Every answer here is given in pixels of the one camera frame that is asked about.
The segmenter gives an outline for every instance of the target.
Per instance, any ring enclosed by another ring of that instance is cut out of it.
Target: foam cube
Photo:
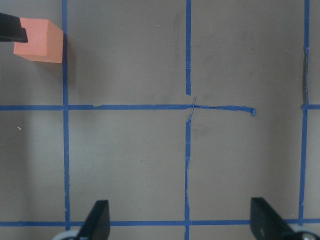
[[[64,32],[48,19],[20,18],[27,43],[14,43],[13,53],[22,58],[50,63],[62,63]]]

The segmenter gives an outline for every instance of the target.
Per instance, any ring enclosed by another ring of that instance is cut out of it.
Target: cube's side face
[[[63,42],[64,32],[49,20],[47,34],[47,62],[62,63]]]
[[[28,42],[15,42],[13,53],[32,61],[41,61],[48,55],[49,20],[21,17],[20,22],[26,30]]]

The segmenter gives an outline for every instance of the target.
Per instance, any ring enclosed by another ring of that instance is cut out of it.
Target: gray floor
[[[248,106],[195,109],[191,220],[248,220],[264,197],[298,218],[304,1],[193,0],[186,95],[185,0],[68,0],[70,105]],[[52,20],[60,0],[0,2],[1,12]],[[320,104],[320,2],[311,0],[310,104]],[[63,104],[62,65],[0,44],[0,105]],[[185,134],[191,110],[70,110],[70,220],[98,199],[112,221],[185,219]],[[320,219],[320,118],[308,112],[304,218]],[[63,112],[0,111],[0,223],[64,222]],[[320,224],[306,224],[320,233]],[[51,239],[63,227],[0,227],[8,240]],[[110,239],[183,240],[184,226],[114,226]],[[254,239],[248,225],[191,226],[190,239]]]

